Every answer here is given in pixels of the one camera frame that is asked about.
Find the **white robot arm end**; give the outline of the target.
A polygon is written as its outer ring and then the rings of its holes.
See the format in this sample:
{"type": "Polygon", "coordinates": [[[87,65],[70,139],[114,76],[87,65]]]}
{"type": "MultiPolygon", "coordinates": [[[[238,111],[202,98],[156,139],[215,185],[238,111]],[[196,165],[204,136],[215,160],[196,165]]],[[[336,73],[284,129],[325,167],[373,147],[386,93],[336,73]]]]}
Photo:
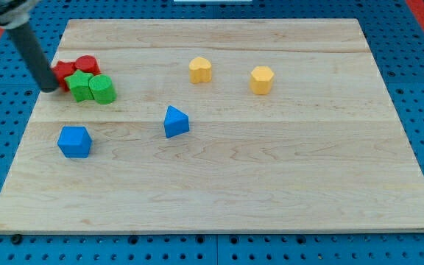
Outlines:
{"type": "Polygon", "coordinates": [[[29,21],[30,11],[40,0],[0,0],[0,27],[15,29],[29,21]]]}

